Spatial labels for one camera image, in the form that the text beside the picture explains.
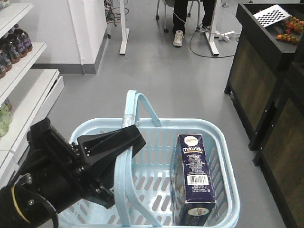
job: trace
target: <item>white wall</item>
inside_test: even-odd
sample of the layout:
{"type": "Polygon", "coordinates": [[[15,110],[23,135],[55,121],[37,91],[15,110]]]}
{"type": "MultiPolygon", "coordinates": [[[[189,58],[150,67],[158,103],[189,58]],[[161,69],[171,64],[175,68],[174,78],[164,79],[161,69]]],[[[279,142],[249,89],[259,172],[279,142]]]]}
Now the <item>white wall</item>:
{"type": "Polygon", "coordinates": [[[103,0],[12,0],[34,8],[20,21],[47,49],[36,63],[93,64],[106,30],[103,0]]]}
{"type": "Polygon", "coordinates": [[[105,7],[103,0],[85,0],[85,17],[89,30],[89,38],[93,59],[96,59],[102,38],[106,30],[105,7]]]}
{"type": "Polygon", "coordinates": [[[30,2],[34,8],[19,22],[34,42],[47,49],[36,63],[79,63],[79,54],[66,0],[14,0],[30,2]]]}

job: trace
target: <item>cabinet door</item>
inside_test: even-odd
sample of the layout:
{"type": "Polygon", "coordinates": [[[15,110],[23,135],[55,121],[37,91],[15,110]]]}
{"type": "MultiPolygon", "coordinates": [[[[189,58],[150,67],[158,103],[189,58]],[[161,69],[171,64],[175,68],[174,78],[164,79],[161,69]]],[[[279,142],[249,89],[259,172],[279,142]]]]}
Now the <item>cabinet door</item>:
{"type": "Polygon", "coordinates": [[[262,117],[276,84],[276,76],[242,35],[229,80],[253,131],[262,117]]]}
{"type": "Polygon", "coordinates": [[[263,150],[295,219],[304,227],[304,116],[288,100],[263,150]]]}

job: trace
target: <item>person's leg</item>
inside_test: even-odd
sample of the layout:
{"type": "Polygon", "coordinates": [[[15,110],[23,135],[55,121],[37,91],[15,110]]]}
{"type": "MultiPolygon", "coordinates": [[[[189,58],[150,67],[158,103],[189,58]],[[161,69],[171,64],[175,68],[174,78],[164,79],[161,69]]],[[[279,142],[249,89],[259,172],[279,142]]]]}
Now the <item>person's leg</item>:
{"type": "Polygon", "coordinates": [[[203,26],[209,26],[212,22],[213,10],[215,5],[215,0],[203,0],[204,1],[204,10],[205,15],[203,18],[203,26]]]}
{"type": "MultiPolygon", "coordinates": [[[[187,18],[187,5],[188,0],[175,0],[174,2],[174,13],[183,21],[186,21],[187,18]]],[[[181,30],[185,34],[185,23],[178,19],[175,14],[173,15],[173,33],[181,30]]]]}

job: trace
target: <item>dark blue box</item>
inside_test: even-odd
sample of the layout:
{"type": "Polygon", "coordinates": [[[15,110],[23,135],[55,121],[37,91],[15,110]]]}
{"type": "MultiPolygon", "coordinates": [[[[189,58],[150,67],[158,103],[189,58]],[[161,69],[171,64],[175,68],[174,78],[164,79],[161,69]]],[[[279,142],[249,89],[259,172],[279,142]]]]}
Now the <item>dark blue box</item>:
{"type": "Polygon", "coordinates": [[[215,195],[201,134],[180,134],[172,155],[173,223],[203,226],[215,206],[215,195]]]}

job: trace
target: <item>white sneaker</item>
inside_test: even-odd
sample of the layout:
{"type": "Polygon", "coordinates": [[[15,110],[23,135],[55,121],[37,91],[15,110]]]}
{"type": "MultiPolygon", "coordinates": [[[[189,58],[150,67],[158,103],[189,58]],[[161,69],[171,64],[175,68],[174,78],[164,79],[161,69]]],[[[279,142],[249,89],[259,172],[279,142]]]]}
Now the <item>white sneaker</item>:
{"type": "Polygon", "coordinates": [[[175,32],[175,37],[173,40],[173,45],[177,48],[180,48],[182,46],[182,39],[184,38],[184,34],[181,30],[177,30],[175,32]]]}
{"type": "MultiPolygon", "coordinates": [[[[209,25],[209,26],[202,26],[200,30],[202,32],[210,33],[211,32],[211,25],[209,25]]],[[[214,37],[215,38],[219,38],[219,31],[217,29],[215,29],[214,37]]]]}

